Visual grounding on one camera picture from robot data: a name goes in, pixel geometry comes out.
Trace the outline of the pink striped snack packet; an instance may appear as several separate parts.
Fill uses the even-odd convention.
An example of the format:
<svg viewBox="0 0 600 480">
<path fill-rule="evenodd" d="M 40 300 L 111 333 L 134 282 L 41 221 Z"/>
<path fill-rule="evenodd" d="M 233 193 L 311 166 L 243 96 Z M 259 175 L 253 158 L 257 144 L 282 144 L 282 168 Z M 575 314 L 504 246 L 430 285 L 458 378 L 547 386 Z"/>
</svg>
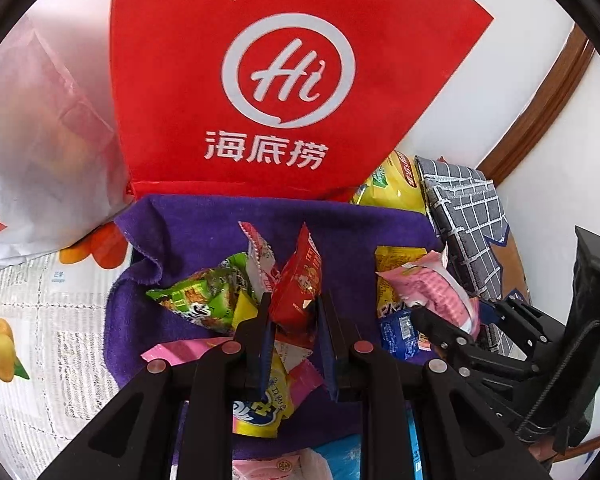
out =
<svg viewBox="0 0 600 480">
<path fill-rule="evenodd" d="M 432 250 L 411 264 L 418 266 L 418 270 L 411 273 L 408 291 L 419 292 L 425 299 L 422 307 L 436 312 L 476 338 L 480 330 L 478 300 L 469 297 L 468 292 L 452 277 L 445 263 L 445 255 Z"/>
</svg>

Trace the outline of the yellow pink cartoon snack packet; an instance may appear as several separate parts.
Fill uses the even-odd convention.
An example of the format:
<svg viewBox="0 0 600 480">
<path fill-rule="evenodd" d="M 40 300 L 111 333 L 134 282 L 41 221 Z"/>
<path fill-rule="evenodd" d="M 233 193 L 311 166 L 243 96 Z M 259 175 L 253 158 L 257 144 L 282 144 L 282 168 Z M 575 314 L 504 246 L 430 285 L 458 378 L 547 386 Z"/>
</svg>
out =
<svg viewBox="0 0 600 480">
<path fill-rule="evenodd" d="M 274 341 L 268 381 L 259 401 L 235 401 L 233 431 L 244 437 L 276 438 L 284 419 L 319 386 L 323 378 L 309 357 L 313 351 L 286 341 Z"/>
</svg>

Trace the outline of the green triangular snack packet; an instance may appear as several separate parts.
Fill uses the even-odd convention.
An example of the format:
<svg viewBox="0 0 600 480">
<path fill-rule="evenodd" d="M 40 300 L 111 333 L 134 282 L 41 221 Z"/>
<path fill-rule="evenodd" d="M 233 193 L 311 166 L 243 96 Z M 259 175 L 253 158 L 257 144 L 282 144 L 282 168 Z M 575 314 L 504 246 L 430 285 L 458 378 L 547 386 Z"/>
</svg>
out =
<svg viewBox="0 0 600 480">
<path fill-rule="evenodd" d="M 238 252 L 170 287 L 149 289 L 146 296 L 189 323 L 228 335 L 240 294 L 251 296 L 246 264 L 247 254 Z"/>
</svg>

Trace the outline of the red snack packet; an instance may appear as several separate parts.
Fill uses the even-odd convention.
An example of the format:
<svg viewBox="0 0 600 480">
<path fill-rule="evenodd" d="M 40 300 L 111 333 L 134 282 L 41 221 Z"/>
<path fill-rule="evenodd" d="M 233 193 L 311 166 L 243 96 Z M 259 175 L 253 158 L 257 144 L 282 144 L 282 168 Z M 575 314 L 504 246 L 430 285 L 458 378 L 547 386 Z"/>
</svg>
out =
<svg viewBox="0 0 600 480">
<path fill-rule="evenodd" d="M 313 347 L 315 314 L 311 304 L 321 293 L 322 279 L 322 257 L 303 223 L 296 249 L 280 274 L 268 307 L 270 320 L 283 342 Z"/>
</svg>

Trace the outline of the pink white long snack packet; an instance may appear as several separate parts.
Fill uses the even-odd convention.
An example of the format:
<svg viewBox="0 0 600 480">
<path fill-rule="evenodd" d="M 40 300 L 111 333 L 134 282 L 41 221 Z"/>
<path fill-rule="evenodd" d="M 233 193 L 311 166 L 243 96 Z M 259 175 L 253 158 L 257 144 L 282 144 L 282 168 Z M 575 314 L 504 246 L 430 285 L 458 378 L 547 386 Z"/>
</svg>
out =
<svg viewBox="0 0 600 480">
<path fill-rule="evenodd" d="M 280 277 L 275 255 L 270 244 L 249 222 L 238 226 L 248 240 L 246 272 L 254 298 L 261 301 L 264 294 L 272 294 Z"/>
</svg>

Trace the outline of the yellow triangular snack packet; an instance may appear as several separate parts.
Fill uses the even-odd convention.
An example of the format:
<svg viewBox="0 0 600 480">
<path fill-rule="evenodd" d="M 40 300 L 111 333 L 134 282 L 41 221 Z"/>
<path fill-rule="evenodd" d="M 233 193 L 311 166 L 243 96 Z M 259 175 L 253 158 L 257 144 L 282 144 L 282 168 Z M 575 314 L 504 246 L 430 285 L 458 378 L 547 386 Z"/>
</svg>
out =
<svg viewBox="0 0 600 480">
<path fill-rule="evenodd" d="M 414 359 L 428 349 L 411 320 L 412 307 L 422 306 L 425 299 L 419 292 L 408 291 L 411 273 L 418 270 L 411 264 L 426 255 L 424 248 L 399 246 L 377 246 L 374 252 L 380 341 L 400 361 Z"/>
</svg>

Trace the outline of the blue tissue pack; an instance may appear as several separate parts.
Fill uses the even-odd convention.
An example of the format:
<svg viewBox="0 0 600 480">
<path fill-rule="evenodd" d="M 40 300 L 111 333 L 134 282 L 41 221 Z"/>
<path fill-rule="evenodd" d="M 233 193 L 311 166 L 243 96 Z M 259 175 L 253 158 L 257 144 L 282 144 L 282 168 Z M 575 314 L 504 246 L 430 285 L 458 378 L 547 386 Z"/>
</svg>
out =
<svg viewBox="0 0 600 480">
<path fill-rule="evenodd" d="M 405 408 L 405 416 L 408 434 L 411 439 L 415 479 L 422 480 L 424 478 L 422 456 L 420 456 L 413 411 L 409 405 Z M 362 437 L 359 434 L 352 434 L 352 436 L 313 448 L 313 451 L 320 454 L 326 460 L 332 473 L 332 478 L 335 480 L 358 480 L 361 470 L 361 442 Z"/>
</svg>

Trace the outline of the fruit pattern tablecloth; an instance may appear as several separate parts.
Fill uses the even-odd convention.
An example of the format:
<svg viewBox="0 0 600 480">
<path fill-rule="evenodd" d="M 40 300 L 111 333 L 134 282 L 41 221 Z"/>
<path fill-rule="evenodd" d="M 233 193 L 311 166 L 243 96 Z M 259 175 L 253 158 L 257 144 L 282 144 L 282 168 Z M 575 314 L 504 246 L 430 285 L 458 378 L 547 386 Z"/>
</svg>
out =
<svg viewBox="0 0 600 480">
<path fill-rule="evenodd" d="M 0 321 L 26 374 L 0 378 L 0 464 L 34 479 L 110 401 L 159 342 L 194 329 L 147 299 L 107 324 L 107 299 L 138 258 L 106 223 L 71 247 L 0 269 Z"/>
</svg>

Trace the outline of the grey checked star cloth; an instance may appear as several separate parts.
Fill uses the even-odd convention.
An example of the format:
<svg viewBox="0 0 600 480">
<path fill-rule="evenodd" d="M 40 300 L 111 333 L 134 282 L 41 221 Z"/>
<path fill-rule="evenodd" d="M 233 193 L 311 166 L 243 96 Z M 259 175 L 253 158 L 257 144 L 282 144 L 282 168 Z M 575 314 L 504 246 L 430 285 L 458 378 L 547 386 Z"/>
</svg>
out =
<svg viewBox="0 0 600 480">
<path fill-rule="evenodd" d="M 528 302 L 526 274 L 494 183 L 474 168 L 419 156 L 415 162 L 451 272 L 468 295 Z"/>
</svg>

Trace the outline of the yellow tea box bag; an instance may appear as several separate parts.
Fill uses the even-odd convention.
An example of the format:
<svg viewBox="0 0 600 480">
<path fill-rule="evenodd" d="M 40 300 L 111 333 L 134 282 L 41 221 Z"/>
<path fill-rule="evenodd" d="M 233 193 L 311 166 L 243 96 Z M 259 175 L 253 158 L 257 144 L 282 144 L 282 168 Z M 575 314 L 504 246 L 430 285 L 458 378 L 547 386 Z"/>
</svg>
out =
<svg viewBox="0 0 600 480">
<path fill-rule="evenodd" d="M 426 214 L 414 159 L 399 151 L 392 151 L 358 187 L 350 203 Z"/>
</svg>

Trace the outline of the purple towel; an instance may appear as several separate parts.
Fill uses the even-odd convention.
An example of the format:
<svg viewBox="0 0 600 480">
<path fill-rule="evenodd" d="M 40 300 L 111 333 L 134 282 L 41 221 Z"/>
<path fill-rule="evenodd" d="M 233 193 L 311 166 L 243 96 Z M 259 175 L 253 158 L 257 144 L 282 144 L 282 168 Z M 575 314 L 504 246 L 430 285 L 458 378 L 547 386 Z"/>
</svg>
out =
<svg viewBox="0 0 600 480">
<path fill-rule="evenodd" d="M 312 200 L 151 195 L 116 223 L 139 256 L 112 286 L 106 304 L 104 358 L 124 387 L 156 344 L 207 338 L 208 330 L 151 301 L 147 289 L 169 286 L 216 266 L 248 246 L 240 222 L 251 223 L 283 266 L 307 226 L 323 259 L 323 287 L 342 318 L 378 342 L 374 252 L 379 246 L 437 250 L 429 220 L 417 212 Z"/>
</svg>

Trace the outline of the white plastic Miniso bag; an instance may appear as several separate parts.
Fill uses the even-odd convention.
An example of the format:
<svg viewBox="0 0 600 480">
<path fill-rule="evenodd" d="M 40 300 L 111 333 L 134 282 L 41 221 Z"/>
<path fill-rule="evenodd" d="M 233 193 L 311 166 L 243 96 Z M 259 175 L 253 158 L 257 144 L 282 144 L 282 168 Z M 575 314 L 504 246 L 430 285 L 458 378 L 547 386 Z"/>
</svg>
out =
<svg viewBox="0 0 600 480">
<path fill-rule="evenodd" d="M 0 44 L 0 268 L 56 252 L 129 203 L 117 133 L 28 18 Z"/>
</svg>

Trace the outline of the red paper shopping bag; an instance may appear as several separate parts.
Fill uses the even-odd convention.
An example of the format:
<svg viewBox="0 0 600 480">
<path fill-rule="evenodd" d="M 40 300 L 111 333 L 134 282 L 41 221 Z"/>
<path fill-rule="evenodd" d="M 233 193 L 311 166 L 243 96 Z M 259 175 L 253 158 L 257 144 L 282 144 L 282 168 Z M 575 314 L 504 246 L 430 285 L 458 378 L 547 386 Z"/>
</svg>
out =
<svg viewBox="0 0 600 480">
<path fill-rule="evenodd" d="M 476 0 L 112 0 L 132 192 L 347 200 L 491 21 Z"/>
</svg>

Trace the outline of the brown wooden door frame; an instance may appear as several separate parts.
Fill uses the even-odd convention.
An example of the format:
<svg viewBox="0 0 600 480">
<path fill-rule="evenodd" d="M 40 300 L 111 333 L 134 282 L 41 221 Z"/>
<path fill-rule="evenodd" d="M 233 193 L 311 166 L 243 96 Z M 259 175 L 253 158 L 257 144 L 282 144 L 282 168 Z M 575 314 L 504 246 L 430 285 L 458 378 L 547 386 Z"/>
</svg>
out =
<svg viewBox="0 0 600 480">
<path fill-rule="evenodd" d="M 495 185 L 506 180 L 554 124 L 578 88 L 594 53 L 588 36 L 578 25 L 573 25 L 529 104 L 478 166 Z"/>
</svg>

